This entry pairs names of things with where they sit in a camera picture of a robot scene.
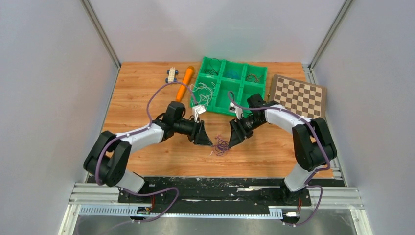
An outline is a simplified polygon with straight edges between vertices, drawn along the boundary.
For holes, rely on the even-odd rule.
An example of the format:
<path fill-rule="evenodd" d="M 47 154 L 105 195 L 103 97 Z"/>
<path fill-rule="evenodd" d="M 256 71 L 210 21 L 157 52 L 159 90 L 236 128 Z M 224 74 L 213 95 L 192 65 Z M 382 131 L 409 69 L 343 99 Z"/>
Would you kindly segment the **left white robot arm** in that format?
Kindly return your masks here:
<path fill-rule="evenodd" d="M 130 155 L 161 143 L 176 133 L 186 135 L 194 145 L 212 146 L 205 123 L 199 118 L 205 111 L 205 106 L 196 105 L 192 107 L 190 118 L 186 119 L 185 105 L 172 101 L 165 112 L 142 128 L 118 134 L 104 131 L 87 155 L 83 168 L 95 177 L 99 185 L 125 189 L 138 203 L 143 203 L 148 200 L 150 190 L 144 186 L 144 178 L 127 170 Z"/>

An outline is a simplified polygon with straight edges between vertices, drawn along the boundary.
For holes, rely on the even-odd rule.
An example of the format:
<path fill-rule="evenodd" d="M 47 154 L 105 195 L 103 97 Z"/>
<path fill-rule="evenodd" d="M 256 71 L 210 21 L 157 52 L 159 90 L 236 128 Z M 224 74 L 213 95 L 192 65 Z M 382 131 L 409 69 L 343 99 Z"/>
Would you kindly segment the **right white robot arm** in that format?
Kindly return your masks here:
<path fill-rule="evenodd" d="M 230 121 L 229 148 L 250 138 L 253 130 L 265 123 L 292 135 L 296 164 L 277 194 L 283 203 L 294 203 L 314 175 L 331 168 L 330 162 L 337 157 L 337 149 L 323 118 L 300 116 L 275 101 L 265 102 L 260 94 L 248 98 L 248 107 L 238 105 L 233 92 L 228 92 L 228 97 L 230 109 L 236 113 L 236 118 Z"/>

